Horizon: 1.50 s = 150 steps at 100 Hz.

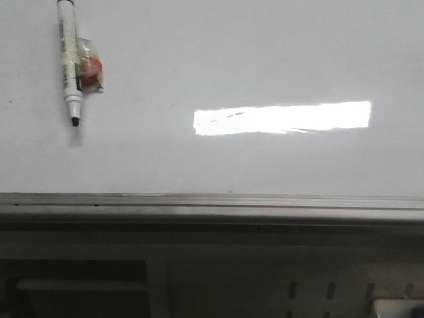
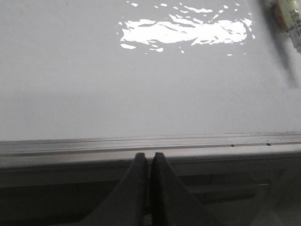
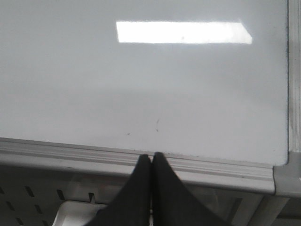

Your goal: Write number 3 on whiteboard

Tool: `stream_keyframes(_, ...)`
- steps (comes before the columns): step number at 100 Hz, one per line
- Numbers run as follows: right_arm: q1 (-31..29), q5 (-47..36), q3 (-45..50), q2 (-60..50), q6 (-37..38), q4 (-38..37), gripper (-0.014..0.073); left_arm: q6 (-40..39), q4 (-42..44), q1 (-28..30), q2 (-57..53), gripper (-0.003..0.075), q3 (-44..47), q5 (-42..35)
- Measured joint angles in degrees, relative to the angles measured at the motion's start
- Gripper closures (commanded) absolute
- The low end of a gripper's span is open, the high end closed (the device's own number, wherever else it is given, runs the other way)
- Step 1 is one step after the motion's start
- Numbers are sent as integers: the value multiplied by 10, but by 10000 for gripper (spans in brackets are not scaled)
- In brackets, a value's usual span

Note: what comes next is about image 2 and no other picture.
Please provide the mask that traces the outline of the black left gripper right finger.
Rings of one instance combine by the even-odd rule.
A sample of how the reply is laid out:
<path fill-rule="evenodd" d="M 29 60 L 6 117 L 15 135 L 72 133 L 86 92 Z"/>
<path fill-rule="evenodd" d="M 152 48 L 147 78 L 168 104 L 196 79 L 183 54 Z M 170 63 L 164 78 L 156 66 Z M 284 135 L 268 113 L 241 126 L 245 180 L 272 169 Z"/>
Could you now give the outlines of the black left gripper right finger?
<path fill-rule="evenodd" d="M 175 175 L 163 153 L 155 153 L 150 172 L 154 226 L 221 226 Z"/>

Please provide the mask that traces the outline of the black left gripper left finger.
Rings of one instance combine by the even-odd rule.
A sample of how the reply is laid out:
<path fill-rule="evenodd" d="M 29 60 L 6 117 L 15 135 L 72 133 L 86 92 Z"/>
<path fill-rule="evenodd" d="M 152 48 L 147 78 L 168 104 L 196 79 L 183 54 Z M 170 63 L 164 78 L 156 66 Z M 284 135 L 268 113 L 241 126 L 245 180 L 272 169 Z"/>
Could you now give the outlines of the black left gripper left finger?
<path fill-rule="evenodd" d="M 126 175 L 79 226 L 142 226 L 148 182 L 148 163 L 137 153 Z"/>

